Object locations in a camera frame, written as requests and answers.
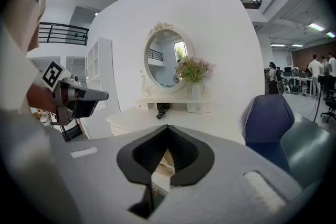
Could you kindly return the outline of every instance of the flower vase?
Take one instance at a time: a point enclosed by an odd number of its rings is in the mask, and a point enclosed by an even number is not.
[[[192,85],[192,96],[193,100],[200,100],[201,97],[201,87],[198,83],[193,83]]]

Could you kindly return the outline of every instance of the man in white shirt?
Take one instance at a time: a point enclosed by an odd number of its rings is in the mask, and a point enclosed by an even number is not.
[[[308,69],[312,73],[313,78],[313,94],[320,94],[321,86],[318,82],[319,75],[322,74],[322,64],[317,60],[317,55],[313,54],[313,59],[308,65]]]
[[[328,53],[329,56],[329,79],[328,79],[328,93],[327,98],[329,98],[329,90],[335,90],[335,78],[336,78],[336,59],[332,52]]]

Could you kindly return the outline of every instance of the window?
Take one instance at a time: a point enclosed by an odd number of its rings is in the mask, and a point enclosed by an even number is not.
[[[185,47],[184,41],[180,41],[177,43],[174,43],[175,46],[175,52],[176,52],[176,60],[181,60],[184,57],[188,56],[187,49]]]

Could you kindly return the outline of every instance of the oval mirror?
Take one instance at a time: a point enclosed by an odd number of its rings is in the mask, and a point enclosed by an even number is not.
[[[182,37],[176,32],[163,29],[149,40],[147,68],[153,80],[164,88],[171,88],[181,82],[176,71],[177,63],[188,55]]]

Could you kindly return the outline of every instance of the blue chair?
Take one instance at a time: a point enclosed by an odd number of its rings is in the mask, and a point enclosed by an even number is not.
[[[245,122],[246,146],[290,174],[282,136],[295,118],[281,94],[255,97]]]

